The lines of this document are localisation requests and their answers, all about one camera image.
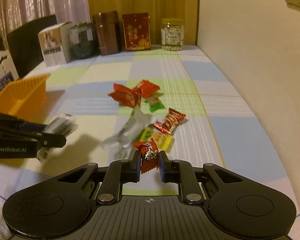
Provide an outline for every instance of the white furniture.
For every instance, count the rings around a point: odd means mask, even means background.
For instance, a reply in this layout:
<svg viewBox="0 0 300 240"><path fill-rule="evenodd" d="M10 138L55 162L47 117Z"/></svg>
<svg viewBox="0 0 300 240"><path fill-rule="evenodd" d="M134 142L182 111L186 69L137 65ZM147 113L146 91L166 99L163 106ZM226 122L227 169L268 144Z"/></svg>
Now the white furniture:
<svg viewBox="0 0 300 240"><path fill-rule="evenodd" d="M11 72L14 80L19 78L10 52L8 50L0 50L0 78L2 78L8 72Z"/></svg>

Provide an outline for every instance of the wrapped candy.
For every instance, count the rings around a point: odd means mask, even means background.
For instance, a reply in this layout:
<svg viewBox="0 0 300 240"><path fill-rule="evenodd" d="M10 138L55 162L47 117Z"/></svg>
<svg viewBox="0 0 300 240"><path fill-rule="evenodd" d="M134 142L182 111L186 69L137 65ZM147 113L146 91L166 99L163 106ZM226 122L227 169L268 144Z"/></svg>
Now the wrapped candy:
<svg viewBox="0 0 300 240"><path fill-rule="evenodd" d="M149 110L151 113L153 113L154 111L157 111L158 109L164 109L164 105L161 102L161 100L159 99L159 95L154 93L151 96L149 96L146 101L149 104Z"/></svg>
<svg viewBox="0 0 300 240"><path fill-rule="evenodd" d="M154 126L161 132L171 135L180 122L186 117L185 114L169 108L169 112L162 122L155 122Z"/></svg>
<svg viewBox="0 0 300 240"><path fill-rule="evenodd" d="M154 92L157 92L158 90L160 90L160 87L151 83L148 80L143 79L132 90L134 90L134 91L140 90L141 96L143 98L148 98Z"/></svg>
<svg viewBox="0 0 300 240"><path fill-rule="evenodd" d="M117 147L121 158L125 158L133 148L132 143L150 123L151 116L144 114L136 106L124 127L117 134L103 140L100 147L104 150Z"/></svg>
<svg viewBox="0 0 300 240"><path fill-rule="evenodd" d="M166 151L170 145L172 138L173 137L171 135L156 132L150 127L148 127L143 131L139 141L149 142L151 141L151 139L153 139L158 148L162 149L163 151Z"/></svg>
<svg viewBox="0 0 300 240"><path fill-rule="evenodd" d="M140 81L134 88L130 89L121 84L113 84L113 92L108 96L112 97L119 103L134 108L140 107L141 97L148 98L154 92L160 89L159 86L149 82L148 80Z"/></svg>
<svg viewBox="0 0 300 240"><path fill-rule="evenodd" d="M141 152L141 174L159 167L159 150L153 138L150 142L137 142L132 144Z"/></svg>
<svg viewBox="0 0 300 240"><path fill-rule="evenodd" d="M114 92L108 94L115 101L134 108L135 106L140 107L141 93L140 90L132 90L121 84L113 84Z"/></svg>

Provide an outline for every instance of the red candy wrapper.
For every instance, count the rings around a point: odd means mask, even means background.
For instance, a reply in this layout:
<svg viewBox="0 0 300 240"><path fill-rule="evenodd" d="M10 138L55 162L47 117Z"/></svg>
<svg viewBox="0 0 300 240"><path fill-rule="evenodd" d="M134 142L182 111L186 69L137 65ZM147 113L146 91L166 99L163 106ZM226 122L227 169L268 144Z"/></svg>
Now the red candy wrapper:
<svg viewBox="0 0 300 240"><path fill-rule="evenodd" d="M141 103L141 92L140 90L132 90L121 84L113 84L114 92L108 94L115 101L134 108L135 106L140 107Z"/></svg>
<svg viewBox="0 0 300 240"><path fill-rule="evenodd" d="M180 113L172 108L162 122L155 122L154 126L162 133L171 135L179 123L186 117L185 114Z"/></svg>
<svg viewBox="0 0 300 240"><path fill-rule="evenodd" d="M148 80L141 80L132 90L134 90L134 91L140 90L141 96L143 98L148 98L154 92L157 92L158 90L160 90L160 87L151 83Z"/></svg>
<svg viewBox="0 0 300 240"><path fill-rule="evenodd" d="M153 138L150 142L136 142L132 144L141 152L141 174L159 167L159 150Z"/></svg>

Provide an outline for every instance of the green candy wrapper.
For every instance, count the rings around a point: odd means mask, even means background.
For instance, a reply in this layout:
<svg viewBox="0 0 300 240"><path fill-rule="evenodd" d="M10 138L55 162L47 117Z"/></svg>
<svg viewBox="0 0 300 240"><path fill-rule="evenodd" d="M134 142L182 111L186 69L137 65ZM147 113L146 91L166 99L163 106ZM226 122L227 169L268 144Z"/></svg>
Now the green candy wrapper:
<svg viewBox="0 0 300 240"><path fill-rule="evenodd" d="M165 106L159 99L159 95L157 93L152 94L149 96L146 101L149 104L149 110L151 113L157 111L158 109L165 109Z"/></svg>

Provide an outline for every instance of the white box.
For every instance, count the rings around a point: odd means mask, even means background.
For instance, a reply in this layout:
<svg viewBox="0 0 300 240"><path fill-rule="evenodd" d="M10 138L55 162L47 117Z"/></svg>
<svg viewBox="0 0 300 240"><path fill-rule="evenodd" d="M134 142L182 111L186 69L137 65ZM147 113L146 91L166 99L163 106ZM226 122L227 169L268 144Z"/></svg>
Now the white box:
<svg viewBox="0 0 300 240"><path fill-rule="evenodd" d="M74 24L64 22L49 26L38 33L40 47L47 67L71 61L70 28Z"/></svg>

